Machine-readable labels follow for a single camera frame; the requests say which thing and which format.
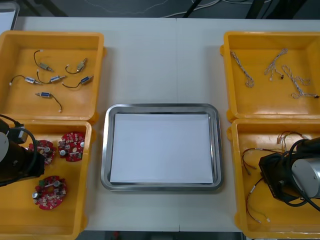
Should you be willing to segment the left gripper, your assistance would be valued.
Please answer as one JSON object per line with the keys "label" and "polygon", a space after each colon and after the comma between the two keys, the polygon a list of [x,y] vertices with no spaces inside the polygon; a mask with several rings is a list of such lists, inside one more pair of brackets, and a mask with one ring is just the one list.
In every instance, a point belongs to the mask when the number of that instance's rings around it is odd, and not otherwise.
{"label": "left gripper", "polygon": [[24,162],[23,162],[23,178],[31,179],[38,178],[45,172],[45,157],[36,152],[34,160],[34,150],[24,149]]}

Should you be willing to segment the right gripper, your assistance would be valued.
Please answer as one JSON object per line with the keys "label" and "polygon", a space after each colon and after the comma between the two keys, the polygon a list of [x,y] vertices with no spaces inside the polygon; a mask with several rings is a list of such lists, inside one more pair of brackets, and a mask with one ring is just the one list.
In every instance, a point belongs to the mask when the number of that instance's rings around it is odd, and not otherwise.
{"label": "right gripper", "polygon": [[291,202],[300,198],[289,179],[282,154],[276,152],[260,158],[258,166],[261,176],[269,187],[272,196],[282,202]]}

